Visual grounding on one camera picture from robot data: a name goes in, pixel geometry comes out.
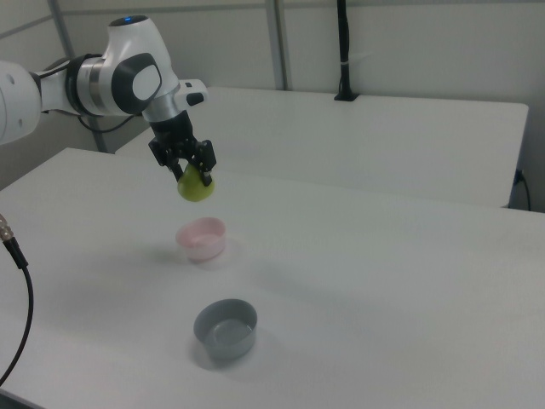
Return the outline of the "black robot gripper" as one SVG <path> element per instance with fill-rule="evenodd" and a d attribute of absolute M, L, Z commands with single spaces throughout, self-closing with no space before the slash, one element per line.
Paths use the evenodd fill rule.
<path fill-rule="evenodd" d="M 154 138 L 148 146 L 158 164 L 167 167 L 176 181 L 184 175 L 179 164 L 179 160 L 183 159 L 199 171 L 201 182 L 205 187 L 212 183 L 211 171 L 216 165 L 212 142 L 196 139 L 187 111 L 183 111 L 174 118 L 151 123 L 151 128 Z"/>

